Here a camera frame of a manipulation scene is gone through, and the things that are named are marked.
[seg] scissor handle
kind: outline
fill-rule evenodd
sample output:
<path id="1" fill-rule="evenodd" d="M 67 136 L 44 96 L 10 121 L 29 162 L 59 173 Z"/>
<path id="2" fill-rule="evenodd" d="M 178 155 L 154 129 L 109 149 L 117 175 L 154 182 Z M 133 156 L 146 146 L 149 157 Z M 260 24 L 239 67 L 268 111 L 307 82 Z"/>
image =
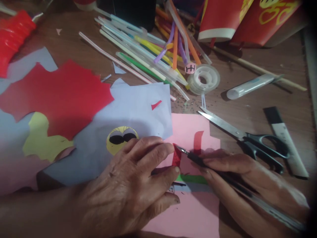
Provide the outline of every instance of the scissor handle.
<path id="1" fill-rule="evenodd" d="M 278 137 L 273 135 L 253 135 L 250 133 L 246 133 L 246 137 L 244 137 L 246 141 L 251 142 L 256 147 L 264 151 L 265 153 L 274 156 L 280 157 L 283 159 L 288 159 L 290 156 L 288 146 Z M 273 143 L 275 146 L 275 150 L 270 148 L 269 146 L 263 143 L 263 139 L 267 139 Z"/>
<path id="2" fill-rule="evenodd" d="M 250 141 L 242 141 L 243 151 L 254 160 L 257 160 L 257 156 L 261 158 L 265 163 L 270 166 L 270 169 L 274 170 L 278 174 L 282 174 L 284 171 L 283 165 L 281 165 L 277 160 L 275 160 L 272 156 L 265 153 L 263 150 L 255 146 Z"/>

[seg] scissors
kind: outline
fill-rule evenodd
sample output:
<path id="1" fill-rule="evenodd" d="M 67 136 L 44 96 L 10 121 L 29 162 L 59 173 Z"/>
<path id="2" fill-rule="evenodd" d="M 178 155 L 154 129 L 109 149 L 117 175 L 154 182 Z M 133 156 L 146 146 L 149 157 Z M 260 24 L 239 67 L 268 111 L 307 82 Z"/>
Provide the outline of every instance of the scissors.
<path id="1" fill-rule="evenodd" d="M 253 135 L 247 132 L 240 131 L 234 126 L 230 125 L 217 115 L 208 111 L 207 109 L 200 107 L 204 112 L 198 111 L 199 114 L 203 115 L 213 124 L 217 125 L 221 129 L 230 133 L 235 137 L 241 145 L 244 153 L 257 160 L 257 156 L 266 162 L 271 169 L 275 172 L 282 174 L 284 171 L 283 165 L 276 161 L 274 157 L 280 157 L 288 159 L 289 149 L 287 145 L 278 137 L 273 135 Z M 275 150 L 263 143 L 263 139 L 269 140 L 275 146 Z"/>

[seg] hand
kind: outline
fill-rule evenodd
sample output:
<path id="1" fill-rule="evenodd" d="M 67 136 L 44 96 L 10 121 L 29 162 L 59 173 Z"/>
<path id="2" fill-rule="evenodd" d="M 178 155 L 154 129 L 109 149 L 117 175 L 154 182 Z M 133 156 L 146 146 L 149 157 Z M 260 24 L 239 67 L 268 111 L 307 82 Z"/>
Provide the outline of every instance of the hand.
<path id="1" fill-rule="evenodd" d="M 140 230 L 169 206 L 178 204 L 178 196 L 166 191 L 179 175 L 179 168 L 151 175 L 173 152 L 173 145 L 159 137 L 131 139 L 82 191 L 83 236 L 105 238 Z"/>
<path id="2" fill-rule="evenodd" d="M 230 155 L 216 150 L 201 155 L 204 163 L 217 171 L 234 172 L 253 187 L 264 200 L 280 208 L 298 221 L 305 222 L 309 206 L 304 195 L 245 154 Z M 292 232 L 258 206 L 250 203 L 229 186 L 215 171 L 198 167 L 233 219 L 252 237 L 289 237 Z"/>

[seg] white glue stick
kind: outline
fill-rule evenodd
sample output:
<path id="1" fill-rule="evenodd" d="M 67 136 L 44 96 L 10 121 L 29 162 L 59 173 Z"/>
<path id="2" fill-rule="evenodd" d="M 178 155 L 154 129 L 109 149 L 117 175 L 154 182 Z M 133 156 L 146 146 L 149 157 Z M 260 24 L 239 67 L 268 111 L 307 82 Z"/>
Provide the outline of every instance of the white glue stick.
<path id="1" fill-rule="evenodd" d="M 245 82 L 227 92 L 227 97 L 231 100 L 237 99 L 245 94 L 248 94 L 266 84 L 271 83 L 274 80 L 274 76 L 271 74 L 264 74 L 248 82 Z"/>
<path id="2" fill-rule="evenodd" d="M 268 107 L 264 108 L 263 110 L 268 122 L 272 125 L 275 135 L 284 141 L 284 143 L 288 146 L 290 157 L 287 161 L 292 174 L 299 179 L 308 179 L 309 174 L 300 159 L 294 142 L 281 118 L 277 107 Z"/>

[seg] red paper strip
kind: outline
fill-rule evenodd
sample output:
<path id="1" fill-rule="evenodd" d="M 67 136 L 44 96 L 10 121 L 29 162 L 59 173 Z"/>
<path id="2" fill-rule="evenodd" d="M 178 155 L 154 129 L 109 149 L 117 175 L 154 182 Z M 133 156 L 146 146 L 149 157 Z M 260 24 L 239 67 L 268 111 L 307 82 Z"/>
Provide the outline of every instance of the red paper strip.
<path id="1" fill-rule="evenodd" d="M 173 143 L 173 146 L 174 146 L 175 150 L 174 150 L 174 155 L 173 155 L 172 166 L 179 167 L 181 165 L 182 152 L 175 146 L 174 143 Z"/>
<path id="2" fill-rule="evenodd" d="M 194 154 L 196 155 L 201 154 L 201 138 L 203 133 L 204 131 L 198 131 L 194 136 Z"/>
<path id="3" fill-rule="evenodd" d="M 157 103 L 151 105 L 152 106 L 152 111 L 162 102 L 162 100 L 158 101 Z"/>
<path id="4" fill-rule="evenodd" d="M 50 123 L 48 136 L 72 140 L 113 100 L 110 84 L 101 83 L 91 70 L 69 60 L 54 72 L 38 63 L 0 95 L 0 109 L 13 115 L 16 122 L 40 112 Z"/>

